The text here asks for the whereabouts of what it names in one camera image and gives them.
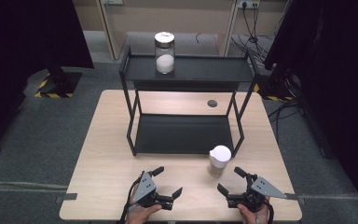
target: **human hand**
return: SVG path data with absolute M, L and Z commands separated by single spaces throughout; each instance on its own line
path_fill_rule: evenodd
M 269 222 L 269 208 L 264 203 L 257 213 L 249 211 L 243 204 L 238 204 L 237 207 L 242 214 L 242 224 L 267 224 Z
M 134 186 L 130 202 L 133 202 L 133 197 L 138 189 L 138 186 L 139 184 Z M 150 215 L 156 213 L 161 208 L 160 204 L 155 204 L 146 208 L 136 204 L 135 208 L 131 209 L 127 213 L 126 224 L 143 224 L 149 219 Z

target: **white cup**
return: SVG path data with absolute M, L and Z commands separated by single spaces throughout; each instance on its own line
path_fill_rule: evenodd
M 219 177 L 225 170 L 228 161 L 231 159 L 231 151 L 225 146 L 217 146 L 209 151 L 208 172 L 212 176 Z

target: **wooden tabletop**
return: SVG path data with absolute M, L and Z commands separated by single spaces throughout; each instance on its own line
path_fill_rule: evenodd
M 245 92 L 237 93 L 239 104 Z M 150 113 L 226 113 L 230 93 L 141 92 L 144 112 Z M 207 106 L 215 100 L 217 107 Z M 240 221 L 238 209 L 227 208 L 227 201 L 216 187 L 221 183 L 230 193 L 243 193 L 246 181 L 234 173 L 239 166 L 250 174 L 263 176 L 284 193 L 294 193 L 275 141 L 261 98 L 253 94 L 242 117 L 245 139 L 223 175 L 209 175 L 208 155 L 131 154 L 126 138 L 130 121 L 123 91 L 104 91 L 95 110 L 89 132 L 77 161 L 67 193 L 77 193 L 75 200 L 64 201 L 60 217 L 66 220 L 119 220 L 132 182 L 142 171 L 164 166 L 153 177 L 160 195 L 170 196 L 183 187 L 173 210 L 158 211 L 149 220 Z M 235 121 L 233 141 L 238 139 Z M 136 136 L 136 123 L 132 137 Z M 274 220 L 300 220 L 297 201 L 271 198 Z

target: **two-tier black rack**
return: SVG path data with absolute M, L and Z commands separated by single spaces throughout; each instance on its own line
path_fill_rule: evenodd
M 154 55 L 131 54 L 130 46 L 126 46 L 119 73 L 131 117 L 127 139 L 133 156 L 137 153 L 208 154 L 214 147 L 223 145 L 230 148 L 235 157 L 244 139 L 241 117 L 259 77 L 249 51 L 244 57 L 176 56 L 174 70 L 160 74 Z M 135 90 L 133 104 L 129 82 Z M 235 96 L 243 82 L 251 84 L 239 108 Z M 232 92 L 232 95 L 227 113 L 222 115 L 150 114 L 142 111 L 138 91 Z M 228 123 L 232 109 L 240 133 L 236 146 Z M 134 144 L 131 131 L 137 110 L 139 121 Z

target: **glass jar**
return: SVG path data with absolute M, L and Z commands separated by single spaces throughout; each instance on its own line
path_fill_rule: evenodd
M 173 71 L 175 62 L 175 37 L 168 32 L 155 35 L 156 68 L 162 74 Z

